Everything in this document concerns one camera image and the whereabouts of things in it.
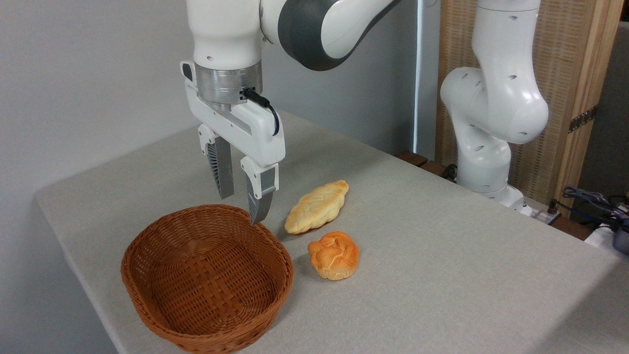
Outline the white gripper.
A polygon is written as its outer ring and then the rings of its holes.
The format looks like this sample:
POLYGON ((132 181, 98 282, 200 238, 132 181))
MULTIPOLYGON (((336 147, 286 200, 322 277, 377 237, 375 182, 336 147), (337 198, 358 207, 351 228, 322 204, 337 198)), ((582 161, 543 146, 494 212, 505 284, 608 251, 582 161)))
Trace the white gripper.
POLYGON ((240 161, 246 173, 252 225, 268 215, 274 191, 279 190, 279 161, 286 155, 282 123, 270 108, 248 99, 245 92, 261 92, 261 62, 237 70, 204 68, 181 62, 186 95, 198 127, 201 152, 210 164, 221 199, 234 194, 231 145, 246 156, 240 161))

